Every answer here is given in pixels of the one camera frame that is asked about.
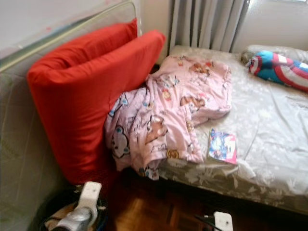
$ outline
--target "book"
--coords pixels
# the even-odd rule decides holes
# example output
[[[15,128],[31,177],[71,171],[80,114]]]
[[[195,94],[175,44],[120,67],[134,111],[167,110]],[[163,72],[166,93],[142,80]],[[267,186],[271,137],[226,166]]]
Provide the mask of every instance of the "book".
[[[208,156],[230,164],[236,164],[235,135],[222,131],[210,131]]]

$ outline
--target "parquet floor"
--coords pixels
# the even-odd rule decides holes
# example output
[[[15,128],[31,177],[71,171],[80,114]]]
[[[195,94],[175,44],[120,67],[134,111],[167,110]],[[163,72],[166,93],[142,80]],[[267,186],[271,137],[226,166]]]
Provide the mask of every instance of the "parquet floor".
[[[108,198],[107,231],[201,231],[195,214],[232,215],[234,231],[305,231],[308,217],[253,202],[122,172]]]

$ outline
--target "captain america pillow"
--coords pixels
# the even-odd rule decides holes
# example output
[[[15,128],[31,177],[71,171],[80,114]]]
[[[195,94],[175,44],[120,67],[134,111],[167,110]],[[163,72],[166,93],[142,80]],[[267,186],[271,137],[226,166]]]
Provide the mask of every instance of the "captain america pillow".
[[[308,92],[308,65],[282,55],[260,51],[250,63],[249,72],[265,80]]]

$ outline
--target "pillow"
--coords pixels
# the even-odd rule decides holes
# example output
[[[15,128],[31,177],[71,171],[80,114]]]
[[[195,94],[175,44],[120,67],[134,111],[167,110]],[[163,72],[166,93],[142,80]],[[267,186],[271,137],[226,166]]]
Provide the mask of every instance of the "pillow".
[[[108,178],[106,116],[122,92],[144,82],[165,41],[156,31],[136,36],[136,21],[103,28],[52,51],[28,72],[54,155],[72,184]]]
[[[265,80],[308,92],[308,65],[282,55],[261,51],[254,55],[249,72]]]
[[[271,51],[276,54],[283,55],[290,59],[298,60],[302,63],[308,64],[308,52],[291,47],[279,47],[279,46],[262,46],[262,45],[250,45],[241,54],[241,60],[243,64],[247,64],[249,60],[260,51]]]

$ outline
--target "white plastic object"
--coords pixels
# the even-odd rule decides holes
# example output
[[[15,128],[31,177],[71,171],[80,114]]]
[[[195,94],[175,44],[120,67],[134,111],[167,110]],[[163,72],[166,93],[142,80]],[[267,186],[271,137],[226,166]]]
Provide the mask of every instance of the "white plastic object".
[[[89,226],[91,226],[97,218],[97,200],[100,195],[102,184],[88,181],[83,186],[80,199],[76,209],[87,207],[91,210],[92,216]]]
[[[215,212],[215,226],[223,231],[233,231],[232,217],[229,213]]]

